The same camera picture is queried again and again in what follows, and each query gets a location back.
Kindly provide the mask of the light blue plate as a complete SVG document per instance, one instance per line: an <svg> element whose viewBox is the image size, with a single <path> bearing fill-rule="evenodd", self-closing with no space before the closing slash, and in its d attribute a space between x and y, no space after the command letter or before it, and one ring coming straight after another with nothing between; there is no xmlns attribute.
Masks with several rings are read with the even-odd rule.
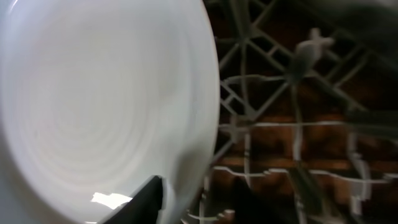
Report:
<svg viewBox="0 0 398 224"><path fill-rule="evenodd" d="M1 2L1 222L104 223L159 176L178 223L215 148L201 0Z"/></svg>

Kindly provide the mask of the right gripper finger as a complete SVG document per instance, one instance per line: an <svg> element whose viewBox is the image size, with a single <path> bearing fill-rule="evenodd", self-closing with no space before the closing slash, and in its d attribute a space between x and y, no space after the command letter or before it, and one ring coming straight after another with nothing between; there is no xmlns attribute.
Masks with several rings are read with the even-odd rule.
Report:
<svg viewBox="0 0 398 224"><path fill-rule="evenodd" d="M135 196L101 224L156 224L163 206L163 178L154 175Z"/></svg>

